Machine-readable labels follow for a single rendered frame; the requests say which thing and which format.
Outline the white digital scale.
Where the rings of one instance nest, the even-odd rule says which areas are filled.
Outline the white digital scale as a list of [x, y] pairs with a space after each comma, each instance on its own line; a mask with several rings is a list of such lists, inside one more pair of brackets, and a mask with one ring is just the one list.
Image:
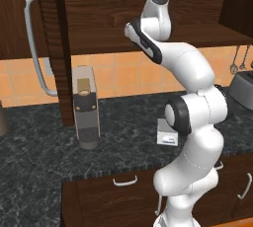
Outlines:
[[157, 120], [157, 143], [159, 145], [177, 146], [178, 140], [178, 132], [167, 123], [165, 118], [159, 118]]

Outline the silver toaster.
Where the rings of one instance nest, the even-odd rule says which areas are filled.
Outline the silver toaster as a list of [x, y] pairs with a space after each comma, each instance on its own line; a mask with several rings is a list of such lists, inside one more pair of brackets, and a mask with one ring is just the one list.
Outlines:
[[237, 72], [228, 92], [241, 106], [253, 111], [253, 71]]

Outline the dark wood closed cabinet door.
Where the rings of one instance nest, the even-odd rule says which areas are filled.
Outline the dark wood closed cabinet door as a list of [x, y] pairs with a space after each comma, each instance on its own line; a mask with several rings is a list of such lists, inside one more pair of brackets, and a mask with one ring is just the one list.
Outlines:
[[0, 0], [0, 60], [32, 57], [25, 6], [26, 0]]

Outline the dark wood drawer front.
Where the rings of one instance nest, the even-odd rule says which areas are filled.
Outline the dark wood drawer front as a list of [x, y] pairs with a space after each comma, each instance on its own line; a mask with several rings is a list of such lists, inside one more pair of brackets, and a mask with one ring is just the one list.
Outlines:
[[[77, 182], [84, 227], [153, 227], [158, 193], [153, 186], [155, 169], [128, 172]], [[118, 183], [136, 184], [116, 187]]]

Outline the dark wood base cabinet door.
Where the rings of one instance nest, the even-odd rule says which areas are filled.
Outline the dark wood base cabinet door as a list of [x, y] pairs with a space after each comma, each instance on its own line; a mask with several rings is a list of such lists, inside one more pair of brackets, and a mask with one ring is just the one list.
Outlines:
[[243, 193], [248, 183], [247, 173], [251, 173], [253, 177], [253, 167], [243, 169], [236, 177], [236, 189], [232, 195], [228, 211], [228, 219], [230, 221], [253, 217], [253, 183], [249, 192], [242, 200], [237, 197], [238, 194]]

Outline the hanging metal slotted spoon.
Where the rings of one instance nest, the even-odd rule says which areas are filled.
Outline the hanging metal slotted spoon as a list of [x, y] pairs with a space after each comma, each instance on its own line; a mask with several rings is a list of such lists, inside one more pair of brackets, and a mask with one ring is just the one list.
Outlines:
[[239, 50], [239, 45], [236, 47], [236, 50], [235, 50], [235, 54], [234, 54], [234, 58], [233, 58], [232, 64], [231, 64], [230, 67], [229, 67], [230, 73], [231, 73], [232, 75], [235, 75], [235, 74], [237, 73], [237, 71], [238, 71], [238, 67], [237, 67], [237, 65], [236, 65], [236, 63], [235, 63], [235, 60], [236, 60], [237, 54], [238, 54], [238, 50]]

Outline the grey round container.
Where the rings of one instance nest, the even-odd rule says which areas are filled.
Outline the grey round container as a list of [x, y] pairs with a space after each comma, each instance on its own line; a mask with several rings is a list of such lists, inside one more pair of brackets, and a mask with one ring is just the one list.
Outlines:
[[5, 114], [5, 109], [2, 107], [2, 101], [0, 100], [0, 136], [5, 135], [8, 131], [8, 119]]

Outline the dark wood wall cabinet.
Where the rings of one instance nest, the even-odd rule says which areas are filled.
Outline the dark wood wall cabinet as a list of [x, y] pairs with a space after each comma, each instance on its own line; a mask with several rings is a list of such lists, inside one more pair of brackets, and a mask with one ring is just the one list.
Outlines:
[[[136, 51], [124, 35], [127, 22], [140, 16], [146, 0], [65, 0], [71, 53]], [[169, 0], [172, 41], [196, 47], [253, 42], [218, 23], [223, 0]]]

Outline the dark wood open cabinet door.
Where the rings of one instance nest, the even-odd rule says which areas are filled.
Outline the dark wood open cabinet door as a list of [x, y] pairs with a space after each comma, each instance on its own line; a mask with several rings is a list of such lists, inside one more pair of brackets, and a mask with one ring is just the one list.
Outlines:
[[65, 0], [41, 0], [40, 9], [45, 43], [54, 74], [61, 119], [64, 126], [74, 124], [71, 52]]

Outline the grey coffee machine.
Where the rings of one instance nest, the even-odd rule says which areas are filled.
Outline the grey coffee machine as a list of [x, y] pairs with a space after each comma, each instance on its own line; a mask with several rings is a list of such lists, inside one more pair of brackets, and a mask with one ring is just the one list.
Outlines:
[[73, 111], [77, 139], [83, 149], [94, 149], [101, 137], [97, 87], [93, 68], [72, 69]]

